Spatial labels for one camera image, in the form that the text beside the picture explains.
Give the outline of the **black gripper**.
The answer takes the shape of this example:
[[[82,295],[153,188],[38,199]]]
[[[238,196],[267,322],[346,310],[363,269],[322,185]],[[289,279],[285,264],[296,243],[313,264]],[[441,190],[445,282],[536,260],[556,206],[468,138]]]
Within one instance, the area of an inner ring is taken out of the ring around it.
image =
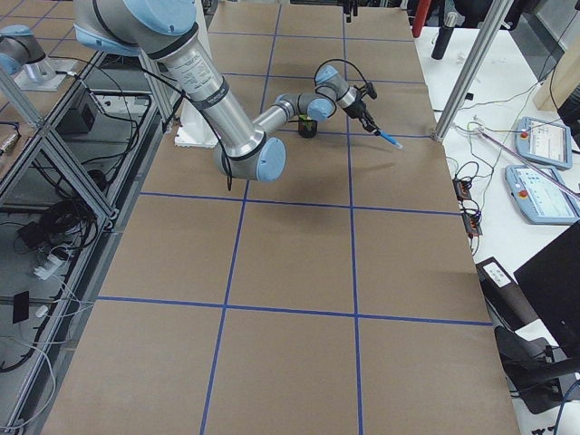
[[[351,119],[358,120],[362,127],[373,135],[380,134],[380,128],[376,125],[372,116],[367,115],[366,103],[358,98],[346,108],[346,113]]]

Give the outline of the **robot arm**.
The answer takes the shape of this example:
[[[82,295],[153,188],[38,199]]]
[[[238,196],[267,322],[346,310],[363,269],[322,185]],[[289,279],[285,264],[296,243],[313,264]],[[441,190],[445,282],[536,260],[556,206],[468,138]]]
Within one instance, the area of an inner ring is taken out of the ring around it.
[[[364,96],[377,96],[373,85],[352,86],[331,64],[317,70],[314,92],[282,94],[250,119],[198,39],[197,8],[192,1],[76,1],[73,5],[80,44],[119,55],[145,53],[165,65],[217,134],[214,161],[230,178],[278,179],[286,151],[273,133],[298,116],[320,122],[342,109],[366,131],[382,135],[363,102]]]

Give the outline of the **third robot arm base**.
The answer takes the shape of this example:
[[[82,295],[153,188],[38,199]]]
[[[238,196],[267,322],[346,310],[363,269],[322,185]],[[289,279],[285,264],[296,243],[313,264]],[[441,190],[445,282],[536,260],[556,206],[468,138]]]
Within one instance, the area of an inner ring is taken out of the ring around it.
[[[54,76],[45,50],[33,31],[24,24],[10,24],[1,29],[1,68],[9,75],[26,71],[30,80],[36,83]]]

